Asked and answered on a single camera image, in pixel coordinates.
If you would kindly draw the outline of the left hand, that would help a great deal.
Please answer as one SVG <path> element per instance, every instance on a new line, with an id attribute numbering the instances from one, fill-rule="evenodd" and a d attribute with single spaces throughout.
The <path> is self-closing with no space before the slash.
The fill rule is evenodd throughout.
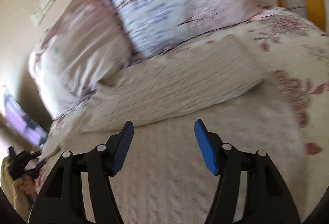
<path id="1" fill-rule="evenodd" d="M 37 192 L 35 188 L 35 182 L 29 175 L 25 175 L 23 178 L 19 178 L 14 181 L 15 188 L 18 188 L 23 194 L 28 196 L 34 202 L 37 198 Z"/>

